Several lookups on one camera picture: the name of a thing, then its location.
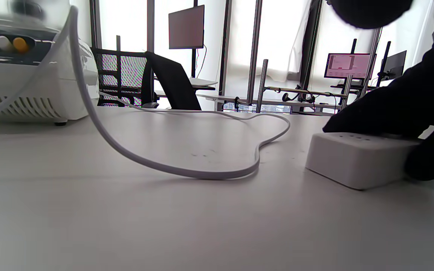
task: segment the white button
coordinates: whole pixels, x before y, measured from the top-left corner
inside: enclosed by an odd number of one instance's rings
[[[13,52],[14,46],[12,46],[11,41],[7,37],[0,36],[0,49],[5,52]]]

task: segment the yellow button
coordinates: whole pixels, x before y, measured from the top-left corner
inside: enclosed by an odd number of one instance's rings
[[[24,38],[15,38],[14,41],[12,41],[12,44],[19,53],[27,53],[29,51],[29,46]]]

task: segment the black chair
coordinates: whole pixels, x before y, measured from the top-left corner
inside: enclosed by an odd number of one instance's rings
[[[152,52],[146,52],[145,57],[162,85],[172,109],[202,110],[181,64]]]
[[[98,67],[100,91],[145,108],[156,108],[152,70],[144,53],[92,48]],[[123,103],[100,96],[98,106],[124,107]]]

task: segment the black glove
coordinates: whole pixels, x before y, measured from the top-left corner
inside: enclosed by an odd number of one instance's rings
[[[416,138],[429,125],[434,125],[434,44],[421,63],[331,117],[323,131]],[[434,132],[410,153],[405,171],[416,180],[434,180]]]

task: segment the monitor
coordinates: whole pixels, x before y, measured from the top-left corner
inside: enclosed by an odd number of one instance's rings
[[[368,72],[368,53],[330,53],[327,56],[325,78],[365,79]]]
[[[401,77],[405,70],[405,60],[406,51],[397,53],[396,55],[388,56],[386,64],[384,65],[384,76],[381,80],[387,81]]]
[[[204,5],[170,13],[168,15],[169,48],[203,48],[204,14]]]

